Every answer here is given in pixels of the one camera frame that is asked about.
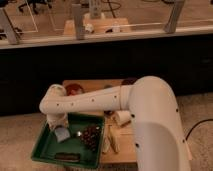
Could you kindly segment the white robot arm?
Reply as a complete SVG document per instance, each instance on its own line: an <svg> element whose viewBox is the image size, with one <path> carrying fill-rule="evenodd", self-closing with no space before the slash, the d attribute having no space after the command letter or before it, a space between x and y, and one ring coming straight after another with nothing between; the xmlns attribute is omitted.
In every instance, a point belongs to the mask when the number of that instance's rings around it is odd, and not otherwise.
<svg viewBox="0 0 213 171"><path fill-rule="evenodd" d="M169 84L159 77L145 76L132 85L74 96L67 96L63 86L53 84L39 109L47 117L127 110L132 118L139 171L191 171L176 97Z"/></svg>

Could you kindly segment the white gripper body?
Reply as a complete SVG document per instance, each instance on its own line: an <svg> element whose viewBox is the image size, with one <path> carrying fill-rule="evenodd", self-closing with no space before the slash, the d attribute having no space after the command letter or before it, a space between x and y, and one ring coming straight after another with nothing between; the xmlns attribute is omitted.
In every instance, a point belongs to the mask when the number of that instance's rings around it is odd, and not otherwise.
<svg viewBox="0 0 213 171"><path fill-rule="evenodd" d="M67 114L56 114L47 115L47 123L51 131L53 131L57 126L68 127L68 115Z"/></svg>

